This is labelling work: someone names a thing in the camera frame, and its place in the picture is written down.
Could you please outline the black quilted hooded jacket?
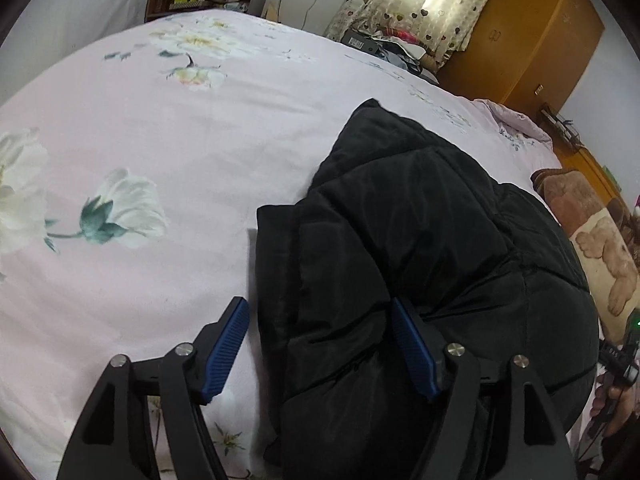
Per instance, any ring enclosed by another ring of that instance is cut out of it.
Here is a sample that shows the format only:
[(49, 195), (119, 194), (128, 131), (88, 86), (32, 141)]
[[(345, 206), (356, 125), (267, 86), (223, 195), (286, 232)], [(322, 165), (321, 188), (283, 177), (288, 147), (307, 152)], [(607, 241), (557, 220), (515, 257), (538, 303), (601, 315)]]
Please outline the black quilted hooded jacket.
[[(416, 479), (446, 398), (416, 390), (395, 304), (479, 358), (530, 359), (565, 437), (596, 376), (598, 321), (548, 209), (378, 102), (352, 112), (307, 194), (257, 213), (257, 315), (287, 479)], [(459, 479), (493, 479), (508, 394), (482, 385)]]

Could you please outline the pile of clothes and boxes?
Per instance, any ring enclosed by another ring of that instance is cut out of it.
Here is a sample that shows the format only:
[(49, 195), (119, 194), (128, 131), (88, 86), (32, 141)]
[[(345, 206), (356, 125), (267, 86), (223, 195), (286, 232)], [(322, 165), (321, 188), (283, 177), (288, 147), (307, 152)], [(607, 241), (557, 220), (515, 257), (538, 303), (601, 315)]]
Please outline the pile of clothes and boxes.
[(422, 62), (426, 50), (418, 44), (410, 44), (397, 36), (372, 36), (352, 28), (344, 32), (340, 43), (375, 56), (435, 86), (439, 85), (434, 70)]

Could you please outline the brown bear print blanket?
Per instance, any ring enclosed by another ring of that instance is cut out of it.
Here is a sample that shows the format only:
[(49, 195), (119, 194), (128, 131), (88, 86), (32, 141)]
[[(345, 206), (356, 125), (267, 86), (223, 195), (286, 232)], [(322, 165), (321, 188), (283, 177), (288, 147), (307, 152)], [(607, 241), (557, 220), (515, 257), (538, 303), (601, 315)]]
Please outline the brown bear print blanket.
[(605, 338), (619, 344), (628, 318), (639, 307), (637, 259), (610, 211), (580, 171), (538, 170), (532, 174), (532, 182), (575, 248)]

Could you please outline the wooden headboard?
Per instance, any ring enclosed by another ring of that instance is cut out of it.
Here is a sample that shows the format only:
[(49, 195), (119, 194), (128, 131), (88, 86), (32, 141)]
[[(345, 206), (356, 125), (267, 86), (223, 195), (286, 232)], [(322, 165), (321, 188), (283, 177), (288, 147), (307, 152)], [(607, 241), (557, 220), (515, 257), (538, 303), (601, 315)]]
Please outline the wooden headboard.
[(612, 198), (623, 200), (613, 180), (593, 157), (588, 148), (572, 148), (558, 134), (550, 133), (553, 151), (564, 169), (579, 170), (591, 184), (602, 202), (607, 205)]

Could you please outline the pink floral bed cover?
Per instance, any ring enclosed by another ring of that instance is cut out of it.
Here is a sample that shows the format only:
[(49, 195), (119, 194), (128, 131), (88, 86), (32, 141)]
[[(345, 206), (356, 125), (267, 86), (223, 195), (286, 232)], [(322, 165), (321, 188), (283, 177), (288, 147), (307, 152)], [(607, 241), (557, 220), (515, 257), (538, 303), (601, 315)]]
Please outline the pink floral bed cover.
[(2, 106), (2, 131), (48, 154), (47, 236), (1, 261), (1, 427), (34, 477), (58, 473), (112, 356), (161, 356), (250, 296), (257, 209), (300, 200), (368, 99), (497, 181), (530, 188), (559, 166), (522, 114), (228, 11), (97, 41)]

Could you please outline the wooden wardrobe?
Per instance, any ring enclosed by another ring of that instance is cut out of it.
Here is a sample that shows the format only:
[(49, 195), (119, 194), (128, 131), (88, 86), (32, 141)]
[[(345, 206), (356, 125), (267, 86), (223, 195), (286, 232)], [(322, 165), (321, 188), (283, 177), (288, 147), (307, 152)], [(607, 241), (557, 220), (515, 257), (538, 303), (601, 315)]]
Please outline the wooden wardrobe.
[(535, 119), (563, 106), (604, 32), (591, 0), (488, 0), (468, 47), (437, 73), (456, 96), (488, 99)]

